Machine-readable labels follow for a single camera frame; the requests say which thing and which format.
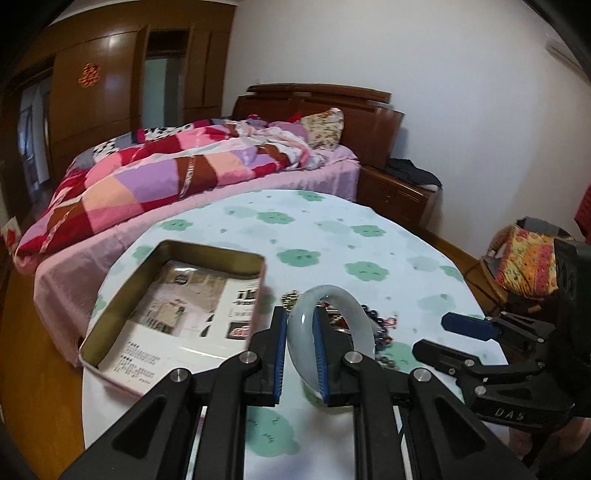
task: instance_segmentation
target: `white tablecloth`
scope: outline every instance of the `white tablecloth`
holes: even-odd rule
[[[157,223],[111,268],[90,328],[117,289],[165,239],[256,252],[267,259],[262,308],[290,290],[321,284],[343,287],[382,317],[398,316],[383,355],[405,372],[420,364],[411,348],[426,338],[473,353],[484,364],[504,364],[498,343],[445,332],[441,316],[482,311],[455,265],[433,247],[367,207],[338,197],[292,190],[249,192]],[[457,395],[454,379],[436,375]],[[135,399],[85,371],[82,417],[89,446]],[[245,479],[342,480],[354,478],[353,417],[328,409],[304,388],[286,352],[283,392],[276,408],[251,408]],[[507,436],[506,429],[497,434]]]

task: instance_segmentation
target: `silver bolt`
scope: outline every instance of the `silver bolt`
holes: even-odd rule
[[[361,360],[363,360],[363,355],[359,352],[350,351],[345,354],[345,360],[347,360],[350,364],[358,364]]]
[[[175,368],[173,371],[170,372],[170,380],[175,383],[184,382],[187,377],[189,376],[189,370],[185,368]]]
[[[432,377],[431,372],[429,370],[427,370],[426,368],[417,368],[413,372],[413,376],[419,382],[428,382],[429,380],[431,380],[431,377]]]
[[[243,364],[253,364],[254,362],[256,362],[256,353],[255,352],[251,352],[250,350],[247,350],[246,352],[242,352],[240,354],[240,356],[238,357],[238,359],[243,363]]]

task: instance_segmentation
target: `colorful blanket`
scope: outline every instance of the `colorful blanket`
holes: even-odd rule
[[[207,189],[279,170],[312,170],[322,161],[303,139],[279,127],[226,121],[140,132],[142,143],[122,148],[118,137],[76,157],[48,209],[23,235],[18,257],[53,254]]]

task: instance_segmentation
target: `floral pillow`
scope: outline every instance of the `floral pillow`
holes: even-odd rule
[[[558,287],[554,237],[515,225],[509,234],[496,274],[503,288],[530,299],[543,299]]]
[[[300,120],[308,130],[308,145],[312,148],[334,150],[339,144],[345,126],[345,116],[339,108],[308,115]]]

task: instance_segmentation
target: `nightstand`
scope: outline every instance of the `nightstand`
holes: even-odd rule
[[[430,192],[404,183],[377,168],[362,166],[357,203],[417,233],[427,224],[440,192]]]

